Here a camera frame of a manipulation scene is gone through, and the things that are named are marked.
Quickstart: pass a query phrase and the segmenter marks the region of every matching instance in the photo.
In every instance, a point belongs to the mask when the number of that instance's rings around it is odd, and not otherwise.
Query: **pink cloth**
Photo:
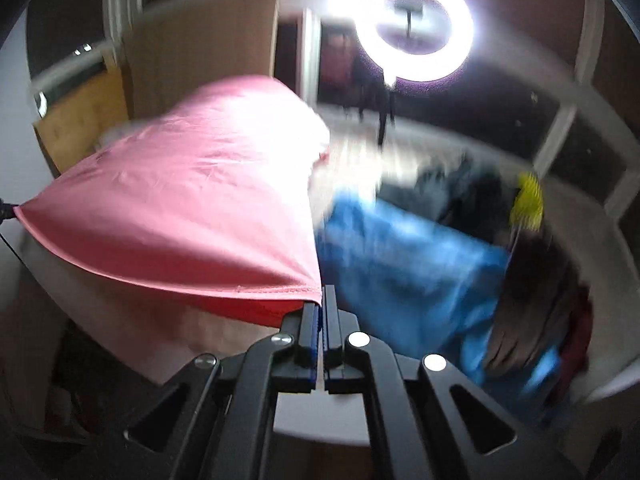
[[[307,184],[327,144],[326,125],[284,85],[232,78],[82,160],[16,213],[78,267],[278,326],[321,298]]]

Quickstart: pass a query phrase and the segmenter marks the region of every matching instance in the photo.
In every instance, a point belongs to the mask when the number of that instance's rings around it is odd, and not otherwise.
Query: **blue cloth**
[[[340,194],[316,233],[322,282],[365,332],[413,358],[444,355],[521,420],[536,424],[559,367],[549,348],[502,378],[482,368],[508,253],[385,202]]]

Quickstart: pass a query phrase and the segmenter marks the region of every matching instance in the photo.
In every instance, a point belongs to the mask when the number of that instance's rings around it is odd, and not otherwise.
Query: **glowing white ring light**
[[[447,11],[451,35],[432,54],[407,54],[389,45],[376,30],[376,18],[385,12],[385,0],[356,0],[356,32],[369,57],[387,76],[410,81],[434,81],[455,71],[471,50],[474,23],[464,0],[436,0]]]

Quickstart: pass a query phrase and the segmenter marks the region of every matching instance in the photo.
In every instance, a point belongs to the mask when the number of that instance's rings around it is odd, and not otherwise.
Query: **yellow brush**
[[[533,173],[521,173],[518,176],[520,192],[513,201],[509,216],[511,227],[520,226],[538,231],[542,226],[544,203],[538,178]]]

